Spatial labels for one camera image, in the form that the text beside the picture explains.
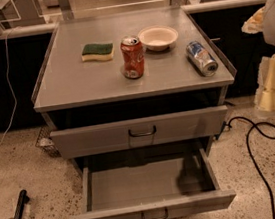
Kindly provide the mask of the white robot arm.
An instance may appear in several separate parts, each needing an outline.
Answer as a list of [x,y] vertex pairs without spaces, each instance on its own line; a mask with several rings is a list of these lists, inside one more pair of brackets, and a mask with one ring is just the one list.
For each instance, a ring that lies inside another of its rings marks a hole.
[[[242,31],[247,34],[262,32],[266,43],[275,46],[275,0],[267,0],[242,26]],[[271,58],[264,57],[260,63],[259,87],[254,100],[256,109],[275,112],[275,53]]]

